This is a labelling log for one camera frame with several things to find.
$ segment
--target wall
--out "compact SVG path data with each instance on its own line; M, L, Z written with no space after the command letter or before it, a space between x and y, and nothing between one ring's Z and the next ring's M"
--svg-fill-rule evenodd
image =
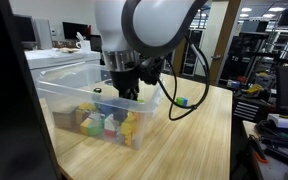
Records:
M98 34L94 17L95 0L9 0L13 13L30 15L35 19L48 19L56 31L52 40L64 40L62 22L75 22L92 26Z
M203 36L201 50L205 54L209 65L211 66L212 58L222 28L228 1L212 2L209 19ZM200 63L197 64L195 74L204 76L204 70Z

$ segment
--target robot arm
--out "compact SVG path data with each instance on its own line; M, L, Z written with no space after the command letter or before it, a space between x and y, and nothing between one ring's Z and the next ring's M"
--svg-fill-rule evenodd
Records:
M96 25L103 57L120 97L138 92L139 54L158 58L173 51L207 0L97 0Z

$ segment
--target cable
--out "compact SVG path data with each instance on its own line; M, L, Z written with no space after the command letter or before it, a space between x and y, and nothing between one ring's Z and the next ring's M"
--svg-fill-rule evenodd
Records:
M190 42L190 40L185 37L186 40L188 41L188 43L191 45L191 48L193 49L194 53L196 54L196 58L199 58L199 60L202 58L204 63L201 63L202 64L202 67L203 67L203 70L204 70L204 73L205 73L205 89L204 89L204 93L201 97L201 99L196 103L196 104L193 104L191 106L182 106L180 104L178 104L177 102L175 102L175 98L176 98L176 93L177 93L177 78L176 78L176 74L175 74L175 71L174 71L174 68L173 68L173 65L171 63L171 61L166 58L166 60L168 61L170 67L171 67L171 70L172 70L172 73L173 73L173 76L174 76L174 81L175 81L175 87L174 87L174 94L173 94L173 98L170 97L170 95L168 94L166 88L164 87L163 83L161 82L160 79L157 79L158 83L160 84L162 90L164 91L166 97L169 99L169 101L171 102L171 106L170 106L170 109L169 109L169 119L172 120L172 121L176 121L176 120L179 120L179 119L182 119L184 118L185 116L189 115L191 112L193 112L194 110L197 109L197 107L202 104L202 102L206 99L207 97L207 94L208 94L208 90L209 90L209 65L208 65L208 62L206 60L206 57L204 55L204 53L195 47L194 44L192 44ZM173 118L172 117L172 109L173 109L173 105L177 106L177 107L180 107L180 108L183 108L183 109L189 109L186 113L178 116L178 117L175 117Z

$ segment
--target ceiling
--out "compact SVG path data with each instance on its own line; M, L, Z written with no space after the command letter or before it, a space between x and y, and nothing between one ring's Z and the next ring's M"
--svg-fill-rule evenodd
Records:
M269 9L276 7L288 9L288 0L245 0L243 7L251 8L252 11L241 12L241 14L249 15L247 18L241 17L241 20L262 17L264 14L273 14L275 16L268 19L276 20L281 12L271 12Z

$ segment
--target clear plastic bin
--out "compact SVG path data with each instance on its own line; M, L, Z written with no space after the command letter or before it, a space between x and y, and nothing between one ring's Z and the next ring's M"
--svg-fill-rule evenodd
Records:
M140 148L162 93L159 85L140 81L139 87L138 101L119 98L109 71L87 62L45 71L37 79L56 128L133 149Z

